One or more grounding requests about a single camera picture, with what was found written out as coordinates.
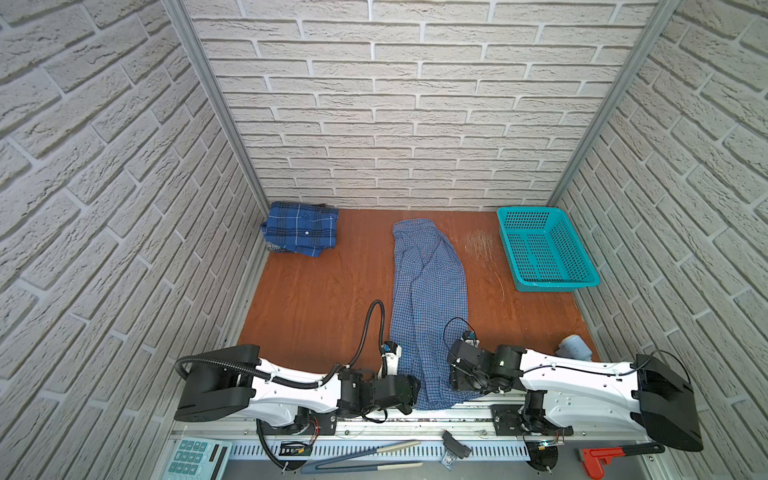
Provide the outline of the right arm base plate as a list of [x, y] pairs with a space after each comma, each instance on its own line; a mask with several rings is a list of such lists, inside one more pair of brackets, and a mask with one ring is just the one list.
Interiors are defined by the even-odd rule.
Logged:
[[545, 417], [543, 409], [518, 405], [492, 405], [490, 407], [497, 436], [572, 436], [572, 426], [562, 427]]

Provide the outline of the black round foot disc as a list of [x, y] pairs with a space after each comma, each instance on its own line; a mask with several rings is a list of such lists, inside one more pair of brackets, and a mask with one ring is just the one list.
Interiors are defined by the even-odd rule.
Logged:
[[527, 464], [537, 472], [552, 474], [559, 460], [558, 447], [527, 443], [526, 448], [529, 456]]

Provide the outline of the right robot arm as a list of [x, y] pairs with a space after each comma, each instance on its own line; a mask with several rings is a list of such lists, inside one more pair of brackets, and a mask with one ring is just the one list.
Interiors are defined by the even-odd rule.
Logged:
[[447, 361], [455, 391], [524, 393], [521, 407], [499, 414], [499, 435], [568, 436], [607, 424], [676, 450], [704, 448], [690, 381], [652, 355], [600, 363], [511, 345], [490, 352], [466, 338], [453, 343]]

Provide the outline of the corner aluminium post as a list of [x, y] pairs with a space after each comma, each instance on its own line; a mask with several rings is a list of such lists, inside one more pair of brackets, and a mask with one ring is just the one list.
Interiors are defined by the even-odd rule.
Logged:
[[177, 31], [180, 42], [187, 52], [191, 65], [194, 67], [201, 86], [211, 103], [211, 107], [219, 120], [241, 169], [244, 172], [247, 184], [254, 195], [257, 206], [264, 213], [269, 213], [269, 201], [259, 182], [256, 171], [246, 150], [242, 136], [237, 128], [234, 117], [221, 91], [214, 74], [211, 62], [204, 50], [189, 12], [183, 1], [164, 1], [168, 16]]
[[616, 79], [611, 84], [607, 94], [587, 126], [582, 138], [577, 143], [569, 161], [566, 164], [556, 186], [548, 197], [546, 205], [555, 207], [566, 193], [576, 173], [586, 160], [603, 128], [614, 115], [615, 110], [623, 101], [628, 89], [632, 86], [639, 70], [645, 64], [656, 42], [670, 22], [673, 14], [681, 4], [680, 0], [658, 1], [643, 28], [636, 44], [620, 68]]

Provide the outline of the folded dark blue plaid shirt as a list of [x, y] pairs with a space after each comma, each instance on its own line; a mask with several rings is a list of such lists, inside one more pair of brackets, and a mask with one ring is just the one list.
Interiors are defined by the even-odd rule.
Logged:
[[296, 253], [317, 258], [337, 244], [339, 210], [321, 205], [274, 202], [261, 233], [275, 253]]

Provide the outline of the aluminium rail frame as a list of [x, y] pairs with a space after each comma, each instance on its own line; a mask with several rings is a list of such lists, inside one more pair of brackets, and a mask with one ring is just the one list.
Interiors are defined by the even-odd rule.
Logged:
[[605, 448], [648, 442], [641, 432], [622, 432], [607, 424], [581, 425], [572, 436], [502, 436], [495, 433], [490, 407], [518, 405], [512, 401], [473, 401], [452, 409], [416, 412], [406, 417], [399, 411], [387, 416], [376, 414], [371, 420], [338, 418], [333, 436], [265, 435], [253, 418], [237, 414], [210, 423], [178, 423], [170, 435], [169, 445], [183, 437], [230, 441], [233, 450], [228, 461], [266, 461], [275, 456], [282, 462], [315, 462], [361, 450], [404, 441], [421, 444], [407, 450], [362, 458], [367, 462], [420, 461], [439, 462], [444, 454], [442, 434], [449, 431], [456, 440], [472, 448], [468, 458], [459, 461], [527, 462], [527, 443], [557, 446], [559, 459], [577, 449]]

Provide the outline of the long blue-handled tongs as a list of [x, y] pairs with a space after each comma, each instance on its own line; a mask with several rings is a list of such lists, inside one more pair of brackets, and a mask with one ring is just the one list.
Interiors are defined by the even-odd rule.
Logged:
[[342, 473], [361, 473], [378, 472], [399, 469], [419, 468], [423, 465], [420, 461], [397, 461], [390, 463], [372, 463], [362, 461], [362, 458], [381, 456], [388, 453], [396, 453], [416, 447], [421, 444], [420, 441], [411, 440], [390, 445], [379, 446], [359, 452], [336, 456], [324, 460], [319, 460], [303, 465], [300, 469], [301, 474], [320, 475], [320, 474], [342, 474]]

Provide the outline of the teal plastic basket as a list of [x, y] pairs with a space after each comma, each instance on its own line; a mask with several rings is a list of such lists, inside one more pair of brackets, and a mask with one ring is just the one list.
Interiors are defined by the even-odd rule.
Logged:
[[500, 238], [520, 292], [573, 292], [600, 284], [566, 212], [551, 207], [497, 210]]

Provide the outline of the grey tape dispenser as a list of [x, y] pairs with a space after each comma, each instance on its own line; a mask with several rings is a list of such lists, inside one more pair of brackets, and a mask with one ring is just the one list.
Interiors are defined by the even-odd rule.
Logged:
[[584, 341], [584, 339], [576, 334], [565, 337], [558, 345], [556, 356], [560, 358], [577, 360], [583, 362], [593, 361], [593, 351]]

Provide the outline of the teal button calculator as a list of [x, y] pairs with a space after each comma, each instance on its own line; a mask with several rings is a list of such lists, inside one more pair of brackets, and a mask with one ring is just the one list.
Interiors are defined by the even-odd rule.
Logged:
[[161, 479], [220, 480], [232, 450], [230, 441], [183, 437], [175, 444]]

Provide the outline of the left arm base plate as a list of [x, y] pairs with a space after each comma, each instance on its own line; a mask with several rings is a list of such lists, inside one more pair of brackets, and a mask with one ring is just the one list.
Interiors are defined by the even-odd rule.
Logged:
[[292, 424], [272, 427], [267, 422], [262, 422], [261, 431], [265, 435], [333, 436], [336, 433], [337, 421], [335, 413], [319, 414], [300, 407]]

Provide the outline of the small black clip tool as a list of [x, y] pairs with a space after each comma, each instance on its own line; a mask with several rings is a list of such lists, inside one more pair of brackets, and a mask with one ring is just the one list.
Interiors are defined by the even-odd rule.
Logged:
[[442, 434], [444, 454], [441, 462], [445, 465], [451, 465], [458, 459], [468, 458], [472, 453], [472, 448], [458, 440], [447, 430]]

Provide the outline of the right corner aluminium post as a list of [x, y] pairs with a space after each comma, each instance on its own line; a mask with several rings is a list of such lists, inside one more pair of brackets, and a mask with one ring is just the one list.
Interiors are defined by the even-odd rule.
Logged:
[[577, 143], [569, 161], [566, 164], [556, 186], [548, 197], [546, 205], [555, 207], [566, 193], [576, 173], [586, 160], [603, 128], [614, 115], [615, 110], [623, 101], [628, 89], [632, 86], [639, 70], [645, 64], [656, 42], [670, 22], [673, 14], [681, 4], [680, 0], [658, 1], [643, 28], [636, 44], [620, 68], [616, 79], [611, 84], [607, 94], [587, 126], [582, 138]]

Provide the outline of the left corner aluminium post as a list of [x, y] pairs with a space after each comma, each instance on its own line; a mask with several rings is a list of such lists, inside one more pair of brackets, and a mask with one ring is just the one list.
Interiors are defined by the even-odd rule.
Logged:
[[194, 67], [201, 86], [211, 103], [211, 107], [219, 120], [241, 169], [244, 172], [247, 184], [254, 195], [257, 206], [264, 213], [269, 213], [269, 201], [259, 182], [256, 171], [246, 150], [242, 136], [237, 128], [234, 117], [221, 91], [214, 74], [211, 62], [204, 50], [189, 12], [183, 1], [164, 1], [168, 16], [177, 31], [180, 42], [187, 52], [191, 65]]

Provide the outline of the blue small-check shirt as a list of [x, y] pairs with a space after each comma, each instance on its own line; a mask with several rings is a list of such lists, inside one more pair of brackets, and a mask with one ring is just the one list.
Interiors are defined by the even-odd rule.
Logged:
[[421, 382], [417, 410], [445, 410], [474, 399], [450, 383], [448, 342], [469, 319], [463, 264], [449, 239], [429, 219], [393, 226], [394, 290], [390, 339], [401, 349], [398, 372]]

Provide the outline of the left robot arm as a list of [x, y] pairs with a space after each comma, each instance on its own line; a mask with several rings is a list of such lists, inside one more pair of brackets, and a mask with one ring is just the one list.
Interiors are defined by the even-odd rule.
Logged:
[[302, 425], [311, 412], [368, 417], [416, 406], [421, 389], [411, 375], [365, 379], [361, 370], [335, 366], [325, 374], [287, 369], [260, 357], [257, 345], [238, 345], [178, 359], [184, 387], [177, 422], [210, 422], [241, 413], [272, 428]]

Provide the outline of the red pipe wrench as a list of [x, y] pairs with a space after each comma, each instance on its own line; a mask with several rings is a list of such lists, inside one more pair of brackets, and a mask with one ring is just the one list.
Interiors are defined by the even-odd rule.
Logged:
[[664, 445], [655, 442], [576, 450], [587, 476], [593, 480], [603, 479], [605, 475], [604, 467], [609, 465], [614, 459], [661, 454], [665, 451]]

